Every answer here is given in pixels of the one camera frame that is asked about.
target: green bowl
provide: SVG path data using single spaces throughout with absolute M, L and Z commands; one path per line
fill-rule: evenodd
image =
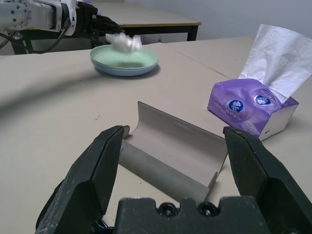
M 112 48 L 112 45 L 103 45 L 90 52 L 94 65 L 121 70 L 140 70 L 155 66 L 158 63 L 157 55 L 141 48 L 132 53 L 125 53 Z

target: table leg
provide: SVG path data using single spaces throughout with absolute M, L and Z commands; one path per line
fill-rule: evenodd
M 23 48 L 20 48 L 19 46 L 15 45 L 13 43 L 12 43 L 12 48 L 13 48 L 14 54 L 16 54 L 16 55 L 27 54 L 26 50 L 24 50 Z
M 198 25 L 194 25 L 191 31 L 187 34 L 187 41 L 196 40 Z
M 33 50 L 33 45 L 31 44 L 31 40 L 25 40 L 25 44 L 28 48 Z

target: tissue box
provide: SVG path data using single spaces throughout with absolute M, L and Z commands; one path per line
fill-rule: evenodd
M 255 79 L 216 83 L 208 109 L 227 124 L 264 140 L 283 131 L 298 106 L 292 97 L 283 104 Z

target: beige table surface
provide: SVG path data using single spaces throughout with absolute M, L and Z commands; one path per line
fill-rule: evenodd
M 236 47 L 240 42 L 228 39 L 224 43 Z M 117 124 L 134 129 L 138 100 L 222 135 L 225 123 L 209 113 L 206 106 L 213 84 L 228 78 L 207 68 L 204 61 L 190 59 L 168 45 L 152 44 L 147 48 L 157 53 L 159 67 L 140 79 L 99 74 L 89 61 L 89 51 L 0 60 L 1 233 L 33 233 L 51 192 L 94 137 Z M 238 55 L 237 59 L 246 58 Z M 298 97 L 307 95 L 304 92 Z M 310 200 L 311 130 L 308 112 L 295 113 L 284 132 L 264 141 Z M 217 205 L 222 196 L 238 194 L 226 160 L 209 200 Z M 176 204 L 119 166 L 104 218 L 110 225 L 114 224 L 119 199 L 126 196 L 153 197 L 158 205 L 164 201 Z
M 138 4 L 94 2 L 103 16 L 109 17 L 122 27 L 157 27 L 200 25 L 197 20 L 177 16 Z

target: robotic arm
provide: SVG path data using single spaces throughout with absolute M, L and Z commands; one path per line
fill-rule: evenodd
M 0 0 L 0 29 L 59 32 L 69 18 L 65 35 L 71 36 L 77 23 L 76 5 L 76 0 Z
M 96 41 L 105 34 L 123 31 L 110 18 L 97 13 L 98 9 L 93 5 L 76 0 L 0 0 L 0 36 L 23 49 L 42 54 L 56 46 L 64 36 Z M 62 33 L 48 49 L 34 51 L 13 37 L 16 31 L 25 29 Z

